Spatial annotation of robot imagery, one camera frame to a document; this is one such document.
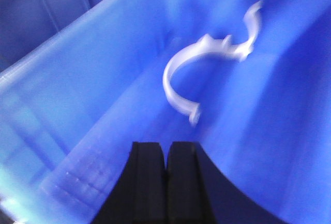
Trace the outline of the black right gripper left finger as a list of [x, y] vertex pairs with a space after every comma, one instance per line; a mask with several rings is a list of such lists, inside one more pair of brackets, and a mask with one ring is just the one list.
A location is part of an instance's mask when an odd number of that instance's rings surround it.
[[165, 223], [166, 171], [161, 146], [134, 142], [95, 223]]

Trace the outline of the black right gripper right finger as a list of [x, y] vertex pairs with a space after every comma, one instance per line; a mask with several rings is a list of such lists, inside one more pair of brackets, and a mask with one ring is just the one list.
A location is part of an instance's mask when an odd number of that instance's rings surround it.
[[173, 142], [168, 153], [169, 223], [283, 223], [240, 191], [201, 145]]

